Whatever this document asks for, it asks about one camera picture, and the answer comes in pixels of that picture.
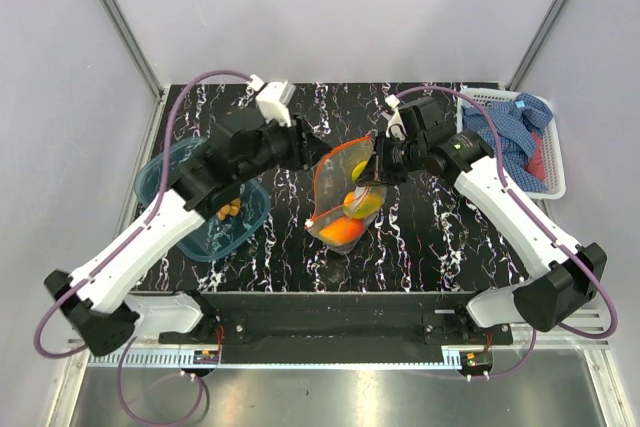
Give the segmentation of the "fake green yellow lime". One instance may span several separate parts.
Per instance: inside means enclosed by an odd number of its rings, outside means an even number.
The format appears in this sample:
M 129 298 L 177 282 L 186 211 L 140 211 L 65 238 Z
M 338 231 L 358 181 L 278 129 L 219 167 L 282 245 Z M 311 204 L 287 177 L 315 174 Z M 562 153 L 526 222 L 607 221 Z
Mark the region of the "fake green yellow lime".
M 361 176 L 362 176 L 367 164 L 368 164 L 367 161 L 361 161 L 352 170 L 351 179 L 352 179 L 352 182 L 355 185 L 364 185 L 365 184 L 365 181 L 361 179 Z

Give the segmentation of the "clear zip top bag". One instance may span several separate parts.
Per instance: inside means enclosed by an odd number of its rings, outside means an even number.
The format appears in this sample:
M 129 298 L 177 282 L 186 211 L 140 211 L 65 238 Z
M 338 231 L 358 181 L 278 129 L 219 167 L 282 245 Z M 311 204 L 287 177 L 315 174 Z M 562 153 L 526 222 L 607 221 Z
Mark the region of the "clear zip top bag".
M 335 147 L 314 172 L 314 212 L 305 229 L 341 255 L 353 250 L 386 200 L 384 186 L 356 185 L 372 153 L 372 139 L 361 137 Z

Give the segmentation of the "fake brown longan cluster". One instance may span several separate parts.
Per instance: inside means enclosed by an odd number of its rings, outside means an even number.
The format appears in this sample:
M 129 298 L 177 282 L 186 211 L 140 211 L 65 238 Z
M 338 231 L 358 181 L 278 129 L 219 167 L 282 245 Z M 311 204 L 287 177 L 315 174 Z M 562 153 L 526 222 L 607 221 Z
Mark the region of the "fake brown longan cluster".
M 217 213 L 216 217 L 220 221 L 224 221 L 229 217 L 237 217 L 242 206 L 239 198 L 232 200 L 229 204 L 224 205 Z

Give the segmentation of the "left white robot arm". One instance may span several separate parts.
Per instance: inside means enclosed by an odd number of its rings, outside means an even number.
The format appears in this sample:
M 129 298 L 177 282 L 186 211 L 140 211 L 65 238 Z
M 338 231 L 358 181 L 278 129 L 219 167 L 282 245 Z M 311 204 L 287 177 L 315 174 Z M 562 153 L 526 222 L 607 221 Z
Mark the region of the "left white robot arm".
M 203 343 L 215 335 L 217 309 L 194 291 L 139 296 L 137 281 L 184 237 L 238 198 L 244 183 L 276 167 L 308 170 L 331 147 L 299 115 L 267 120 L 256 108 L 229 114 L 170 175 L 148 209 L 93 260 L 44 281 L 84 346 L 102 357 L 134 337 L 178 335 Z

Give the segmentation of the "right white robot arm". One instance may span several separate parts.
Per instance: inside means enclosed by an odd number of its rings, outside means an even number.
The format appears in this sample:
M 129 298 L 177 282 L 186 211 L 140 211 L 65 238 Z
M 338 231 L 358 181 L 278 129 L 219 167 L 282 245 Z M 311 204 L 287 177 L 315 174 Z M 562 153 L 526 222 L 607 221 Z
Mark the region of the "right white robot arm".
M 499 324 L 525 323 L 540 332 L 564 327 L 598 296 L 605 252 L 596 243 L 580 244 L 546 217 L 506 176 L 497 144 L 458 131 L 432 97 L 401 104 L 390 95 L 385 102 L 392 114 L 358 184 L 395 186 L 414 171 L 447 181 L 505 237 L 529 275 L 521 284 L 473 296 L 453 321 L 460 340 L 476 343 Z

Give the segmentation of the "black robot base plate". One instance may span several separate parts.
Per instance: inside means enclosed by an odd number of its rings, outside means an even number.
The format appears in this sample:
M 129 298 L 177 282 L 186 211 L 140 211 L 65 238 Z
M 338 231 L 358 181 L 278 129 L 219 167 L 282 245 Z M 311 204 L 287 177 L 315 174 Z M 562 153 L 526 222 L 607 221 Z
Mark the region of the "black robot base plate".
M 510 346 L 502 322 L 472 326 L 468 293 L 257 293 L 204 295 L 218 314 L 222 362 L 273 368 L 441 363 L 444 346 Z

